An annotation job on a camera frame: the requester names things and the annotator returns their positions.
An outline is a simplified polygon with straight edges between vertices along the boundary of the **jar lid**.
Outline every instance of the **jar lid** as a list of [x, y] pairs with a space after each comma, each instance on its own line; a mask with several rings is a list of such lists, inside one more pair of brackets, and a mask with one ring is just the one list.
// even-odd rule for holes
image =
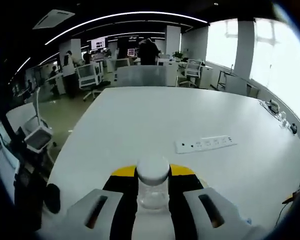
[[149, 186], [162, 184], [167, 179], [169, 169], [169, 162], [164, 156], [143, 157], [136, 165], [139, 179]]

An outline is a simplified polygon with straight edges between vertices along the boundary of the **air vent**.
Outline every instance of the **air vent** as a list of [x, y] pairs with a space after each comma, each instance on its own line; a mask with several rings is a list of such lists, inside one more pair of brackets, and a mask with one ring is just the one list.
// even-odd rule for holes
[[45, 15], [33, 29], [49, 29], [54, 28], [58, 24], [62, 23], [64, 20], [75, 15], [73, 12], [62, 11], [62, 10], [51, 10], [47, 15]]

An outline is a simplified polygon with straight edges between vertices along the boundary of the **electrical outlet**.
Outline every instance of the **electrical outlet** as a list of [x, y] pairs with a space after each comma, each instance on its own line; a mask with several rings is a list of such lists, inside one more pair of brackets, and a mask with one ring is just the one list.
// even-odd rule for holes
[[232, 145], [236, 145], [236, 143], [231, 137], [226, 135], [206, 138], [188, 138], [175, 141], [175, 148], [177, 154], [208, 151]]

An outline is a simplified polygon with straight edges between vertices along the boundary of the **potted plant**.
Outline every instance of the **potted plant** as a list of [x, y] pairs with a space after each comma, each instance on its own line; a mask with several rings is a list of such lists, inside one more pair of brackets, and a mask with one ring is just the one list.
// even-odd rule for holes
[[184, 54], [182, 52], [176, 51], [176, 52], [174, 52], [174, 54], [172, 55], [172, 57], [174, 57], [174, 59], [175, 59], [176, 62], [180, 62], [181, 59], [183, 58], [183, 55]]

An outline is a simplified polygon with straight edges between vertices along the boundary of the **cable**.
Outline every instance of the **cable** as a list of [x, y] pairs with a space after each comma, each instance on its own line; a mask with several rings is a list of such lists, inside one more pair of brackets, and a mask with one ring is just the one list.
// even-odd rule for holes
[[285, 207], [286, 207], [288, 204], [289, 204], [289, 203], [286, 203], [286, 204], [283, 206], [283, 208], [281, 209], [281, 211], [280, 211], [280, 213], [279, 213], [279, 216], [278, 216], [278, 219], [277, 219], [276, 222], [275, 222], [274, 227], [277, 226], [277, 224], [278, 224], [278, 222], [279, 222], [279, 219], [280, 219], [280, 216], [281, 216], [281, 213], [282, 213], [282, 211], [285, 209]]

